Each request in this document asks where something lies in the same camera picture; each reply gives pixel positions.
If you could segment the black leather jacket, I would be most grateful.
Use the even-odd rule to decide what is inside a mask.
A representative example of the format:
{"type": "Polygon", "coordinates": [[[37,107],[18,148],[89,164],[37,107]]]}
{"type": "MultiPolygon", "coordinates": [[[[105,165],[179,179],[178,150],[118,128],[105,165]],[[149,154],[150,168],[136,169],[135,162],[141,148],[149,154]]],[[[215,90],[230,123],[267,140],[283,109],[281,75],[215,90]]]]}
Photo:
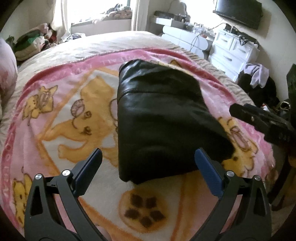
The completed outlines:
{"type": "Polygon", "coordinates": [[[140,59],[119,69],[117,133],[119,177],[134,184],[196,171],[199,148],[217,162],[235,151],[194,77],[140,59]]]}

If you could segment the pile of folded clothes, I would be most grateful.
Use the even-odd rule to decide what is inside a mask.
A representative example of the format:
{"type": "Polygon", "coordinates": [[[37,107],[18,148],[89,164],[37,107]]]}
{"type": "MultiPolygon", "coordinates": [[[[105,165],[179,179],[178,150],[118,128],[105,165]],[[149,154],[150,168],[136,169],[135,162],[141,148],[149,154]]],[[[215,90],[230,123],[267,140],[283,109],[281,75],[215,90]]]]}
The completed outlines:
{"type": "Polygon", "coordinates": [[[9,36],[6,43],[10,45],[19,62],[26,61],[36,54],[57,45],[57,32],[48,23],[43,23],[20,36],[16,42],[9,36]]]}

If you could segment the clothes on window sill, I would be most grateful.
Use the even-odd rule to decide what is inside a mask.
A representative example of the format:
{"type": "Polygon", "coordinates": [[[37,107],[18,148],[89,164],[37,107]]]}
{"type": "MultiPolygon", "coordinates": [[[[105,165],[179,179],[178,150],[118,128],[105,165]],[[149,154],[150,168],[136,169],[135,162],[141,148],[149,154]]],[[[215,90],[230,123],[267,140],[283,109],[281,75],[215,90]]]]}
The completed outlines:
{"type": "Polygon", "coordinates": [[[116,4],[113,8],[108,9],[106,12],[99,14],[92,20],[93,23],[110,20],[127,20],[132,18],[132,10],[130,6],[116,4]]]}

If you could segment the lilac garment on chair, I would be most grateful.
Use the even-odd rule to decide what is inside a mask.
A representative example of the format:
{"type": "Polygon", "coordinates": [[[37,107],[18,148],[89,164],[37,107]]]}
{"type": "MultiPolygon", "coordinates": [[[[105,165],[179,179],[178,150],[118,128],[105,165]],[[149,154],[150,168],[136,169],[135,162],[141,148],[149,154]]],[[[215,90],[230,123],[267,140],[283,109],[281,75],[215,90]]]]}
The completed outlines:
{"type": "Polygon", "coordinates": [[[269,78],[269,69],[259,63],[247,63],[244,67],[244,74],[251,76],[250,86],[264,88],[269,78]]]}

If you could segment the white drawer cabinet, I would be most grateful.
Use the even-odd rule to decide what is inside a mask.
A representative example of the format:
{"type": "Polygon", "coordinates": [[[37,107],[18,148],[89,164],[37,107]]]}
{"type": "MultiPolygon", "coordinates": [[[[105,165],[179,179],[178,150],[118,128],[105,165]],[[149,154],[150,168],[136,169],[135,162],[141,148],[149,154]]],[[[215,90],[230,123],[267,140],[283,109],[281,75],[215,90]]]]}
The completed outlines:
{"type": "Polygon", "coordinates": [[[215,35],[208,61],[236,82],[245,65],[257,60],[259,52],[257,44],[244,43],[238,36],[220,30],[215,35]]]}

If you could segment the pink cartoon fleece blanket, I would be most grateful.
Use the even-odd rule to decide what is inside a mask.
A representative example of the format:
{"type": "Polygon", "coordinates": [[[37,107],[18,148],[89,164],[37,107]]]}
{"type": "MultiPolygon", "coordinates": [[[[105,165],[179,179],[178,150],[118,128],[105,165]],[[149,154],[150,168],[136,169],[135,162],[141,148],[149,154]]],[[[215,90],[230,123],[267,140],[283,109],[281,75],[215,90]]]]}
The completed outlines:
{"type": "Polygon", "coordinates": [[[187,240],[206,219],[217,198],[198,171],[147,181],[123,182],[118,173],[117,89],[119,66],[141,59],[195,78],[210,113],[235,148],[223,162],[242,177],[266,177],[275,165],[263,134],[231,117],[230,105],[250,103],[244,91],[206,60],[177,50],[133,49],[64,61],[44,60],[19,75],[21,92],[1,134],[1,206],[24,233],[27,195],[38,172],[56,174],[103,151],[103,163],[80,198],[91,220],[113,240],[187,240]]]}

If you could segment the white rounded desk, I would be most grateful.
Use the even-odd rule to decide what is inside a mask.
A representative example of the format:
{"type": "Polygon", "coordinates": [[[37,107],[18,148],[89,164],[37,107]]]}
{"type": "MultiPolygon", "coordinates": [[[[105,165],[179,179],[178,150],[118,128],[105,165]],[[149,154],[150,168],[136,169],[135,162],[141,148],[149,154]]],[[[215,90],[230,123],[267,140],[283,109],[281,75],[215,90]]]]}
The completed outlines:
{"type": "Polygon", "coordinates": [[[150,18],[151,32],[203,59],[208,59],[213,41],[194,30],[186,11],[155,11],[150,18]]]}

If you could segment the pink quilted duvet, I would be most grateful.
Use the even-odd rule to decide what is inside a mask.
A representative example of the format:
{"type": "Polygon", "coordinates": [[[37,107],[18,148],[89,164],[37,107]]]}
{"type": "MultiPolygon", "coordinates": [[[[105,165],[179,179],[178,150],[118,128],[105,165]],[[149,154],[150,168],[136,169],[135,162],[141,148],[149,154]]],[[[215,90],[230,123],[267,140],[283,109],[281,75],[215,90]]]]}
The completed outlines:
{"type": "Polygon", "coordinates": [[[0,54],[1,106],[4,108],[15,91],[18,69],[12,48],[3,38],[1,38],[0,54]]]}

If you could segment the beige bed sheet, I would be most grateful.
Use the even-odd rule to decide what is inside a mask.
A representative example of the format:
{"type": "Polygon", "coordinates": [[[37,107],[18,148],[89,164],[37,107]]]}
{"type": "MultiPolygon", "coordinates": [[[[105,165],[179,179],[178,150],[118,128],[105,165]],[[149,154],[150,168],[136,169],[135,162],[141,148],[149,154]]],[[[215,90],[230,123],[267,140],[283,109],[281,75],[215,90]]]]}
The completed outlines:
{"type": "Polygon", "coordinates": [[[169,49],[188,57],[200,69],[209,72],[226,86],[239,104],[253,104],[250,97],[237,84],[211,63],[150,32],[125,31],[93,35],[59,44],[37,54],[20,66],[15,91],[1,110],[1,146],[4,146],[16,102],[25,84],[37,73],[50,67],[84,60],[95,55],[147,48],[169,49]]]}

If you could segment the white curtain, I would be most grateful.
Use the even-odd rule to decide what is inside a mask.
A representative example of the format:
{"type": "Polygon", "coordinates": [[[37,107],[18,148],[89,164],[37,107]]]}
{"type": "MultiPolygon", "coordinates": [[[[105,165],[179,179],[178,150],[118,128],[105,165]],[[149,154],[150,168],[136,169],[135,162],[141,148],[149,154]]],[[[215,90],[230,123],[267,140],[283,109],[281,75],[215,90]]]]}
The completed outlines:
{"type": "Polygon", "coordinates": [[[132,10],[131,30],[145,31],[149,10],[149,0],[131,0],[132,10]]]}

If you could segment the black wall television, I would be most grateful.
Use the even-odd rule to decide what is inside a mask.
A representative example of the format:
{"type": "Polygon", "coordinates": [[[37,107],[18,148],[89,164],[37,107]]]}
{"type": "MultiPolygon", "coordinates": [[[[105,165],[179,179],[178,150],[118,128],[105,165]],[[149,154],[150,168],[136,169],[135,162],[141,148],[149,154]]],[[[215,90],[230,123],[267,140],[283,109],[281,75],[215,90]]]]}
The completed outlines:
{"type": "Polygon", "coordinates": [[[218,0],[213,13],[257,30],[262,18],[262,3],[256,0],[218,0]]]}

